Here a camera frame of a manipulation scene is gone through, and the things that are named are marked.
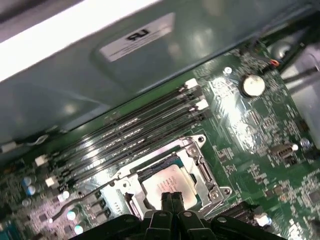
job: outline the screw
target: screw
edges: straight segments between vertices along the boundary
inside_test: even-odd
[[[227,222],[227,219],[225,219],[224,217],[219,217],[217,220],[220,223],[226,223]]]
[[[213,199],[216,199],[217,197],[219,197],[219,193],[217,191],[214,191],[212,194],[211,194],[211,197]]]
[[[230,190],[229,189],[225,189],[224,190],[224,194],[229,195],[230,194]]]
[[[229,66],[226,66],[226,67],[224,68],[224,70],[223,70],[223,74],[229,75],[229,74],[231,74],[231,73],[232,73],[232,68],[229,67]]]
[[[192,157],[197,155],[197,150],[193,147],[188,148],[186,152]]]
[[[185,217],[191,217],[191,216],[192,216],[192,213],[189,212],[189,211],[185,211],[185,212],[183,213],[183,215],[184,215]]]

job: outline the cable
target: cable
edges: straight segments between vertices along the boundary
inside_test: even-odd
[[[274,60],[274,59],[270,60],[270,64],[275,66],[275,67],[278,67],[280,65],[280,63],[277,60]]]
[[[27,142],[25,145],[35,146],[35,145],[43,144],[45,142],[45,140],[48,139],[48,137],[49,137],[48,134],[42,135],[42,136],[38,137],[38,139],[35,142]]]
[[[315,67],[309,68],[309,69],[307,69],[307,70],[305,70],[305,71],[303,71],[301,73],[298,73],[297,75],[285,78],[285,79],[283,79],[283,81],[284,81],[285,84],[292,83],[292,82],[304,79],[306,77],[314,76],[318,72],[319,72],[318,68],[315,66]]]

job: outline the sticker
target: sticker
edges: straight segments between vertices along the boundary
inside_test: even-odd
[[[132,53],[169,33],[174,27],[175,14],[169,13],[155,21],[133,31],[126,36],[109,43],[100,52],[111,62]]]

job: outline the motherboard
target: motherboard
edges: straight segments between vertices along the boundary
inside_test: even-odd
[[[265,67],[233,49],[12,162],[0,240],[66,240],[123,214],[143,219],[164,192],[208,220],[317,239],[320,151]]]

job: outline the cpu socket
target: cpu socket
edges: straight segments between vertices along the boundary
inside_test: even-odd
[[[201,152],[205,142],[203,134],[174,140],[120,168],[105,192],[110,197],[120,194],[131,214],[140,219],[161,209],[165,192],[181,192],[186,210],[206,216],[226,201],[232,189],[216,182]]]

